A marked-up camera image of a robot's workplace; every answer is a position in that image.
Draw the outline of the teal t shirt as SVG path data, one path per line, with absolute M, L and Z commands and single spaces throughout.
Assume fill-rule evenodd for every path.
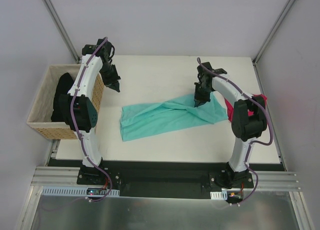
M 194 106 L 194 96 L 184 95 L 165 102 L 142 103 L 122 108 L 120 135 L 124 142 L 228 119 L 227 111 L 213 94 L 210 102 Z

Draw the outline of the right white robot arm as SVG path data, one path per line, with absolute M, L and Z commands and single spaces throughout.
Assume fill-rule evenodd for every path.
M 210 101 L 212 92 L 219 92 L 232 106 L 231 128 L 235 144 L 230 160 L 223 172 L 216 175 L 214 183 L 222 188 L 238 187 L 250 178 L 249 158 L 258 138 L 267 129 L 266 101 L 262 95 L 251 95 L 233 83 L 227 72 L 213 69 L 209 62 L 200 62 L 197 67 L 194 105 L 202 106 Z

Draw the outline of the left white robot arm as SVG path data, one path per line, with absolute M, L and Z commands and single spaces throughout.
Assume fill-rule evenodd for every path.
M 110 177 L 103 167 L 103 158 L 96 137 L 98 111 L 93 104 L 96 78 L 100 77 L 105 87 L 120 92 L 120 79 L 116 66 L 112 63 L 115 47 L 107 37 L 96 44 L 82 48 L 82 59 L 74 84 L 66 94 L 59 97 L 58 103 L 65 123 L 75 133 L 82 150 L 82 165 L 77 183 L 110 183 Z

